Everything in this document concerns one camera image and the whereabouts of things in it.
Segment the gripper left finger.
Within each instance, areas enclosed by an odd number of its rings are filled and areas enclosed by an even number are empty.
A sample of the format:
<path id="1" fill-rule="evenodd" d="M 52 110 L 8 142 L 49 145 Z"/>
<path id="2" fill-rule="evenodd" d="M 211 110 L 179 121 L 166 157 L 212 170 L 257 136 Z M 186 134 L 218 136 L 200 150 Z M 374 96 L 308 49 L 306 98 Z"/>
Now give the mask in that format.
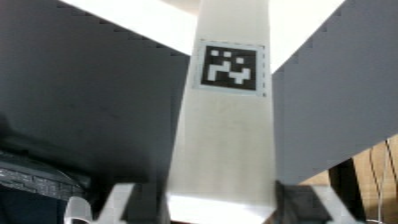
<path id="1" fill-rule="evenodd" d="M 68 200 L 65 224 L 171 224 L 159 186 L 118 183 L 100 212 L 93 211 L 90 201 L 74 196 Z"/>

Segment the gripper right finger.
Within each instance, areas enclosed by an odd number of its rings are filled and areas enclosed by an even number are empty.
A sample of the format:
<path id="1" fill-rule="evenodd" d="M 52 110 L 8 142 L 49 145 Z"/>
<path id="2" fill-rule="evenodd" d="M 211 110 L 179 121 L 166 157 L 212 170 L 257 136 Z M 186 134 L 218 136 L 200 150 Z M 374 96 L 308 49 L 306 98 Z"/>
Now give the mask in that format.
<path id="1" fill-rule="evenodd" d="M 276 182 L 276 211 L 267 224 L 360 224 L 360 192 L 333 185 Z"/>

